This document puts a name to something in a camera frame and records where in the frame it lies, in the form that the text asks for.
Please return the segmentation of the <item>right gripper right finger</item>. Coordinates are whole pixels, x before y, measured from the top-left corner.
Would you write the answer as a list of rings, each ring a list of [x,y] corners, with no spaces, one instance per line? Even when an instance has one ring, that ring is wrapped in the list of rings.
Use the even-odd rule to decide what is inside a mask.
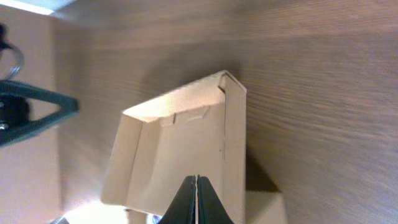
[[[233,224],[209,178],[198,176],[198,223]]]

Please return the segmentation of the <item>brown cardboard box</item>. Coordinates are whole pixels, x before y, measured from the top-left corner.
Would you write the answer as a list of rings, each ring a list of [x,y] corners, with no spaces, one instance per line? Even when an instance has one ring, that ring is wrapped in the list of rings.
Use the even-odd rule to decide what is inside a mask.
[[[223,70],[124,110],[101,201],[162,216],[198,174],[232,222],[286,223],[281,193],[246,187],[246,94]]]

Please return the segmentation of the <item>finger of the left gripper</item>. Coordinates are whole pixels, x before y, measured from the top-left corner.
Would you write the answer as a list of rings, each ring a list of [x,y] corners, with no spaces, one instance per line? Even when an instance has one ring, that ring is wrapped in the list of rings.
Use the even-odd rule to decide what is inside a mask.
[[[59,110],[33,120],[29,100],[58,105]],[[79,112],[78,100],[21,82],[1,81],[1,146],[30,139]]]

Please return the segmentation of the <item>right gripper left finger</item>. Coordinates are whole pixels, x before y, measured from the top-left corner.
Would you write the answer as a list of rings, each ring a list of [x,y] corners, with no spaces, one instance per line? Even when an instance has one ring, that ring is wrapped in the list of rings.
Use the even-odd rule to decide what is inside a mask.
[[[184,178],[159,224],[195,224],[196,177]]]

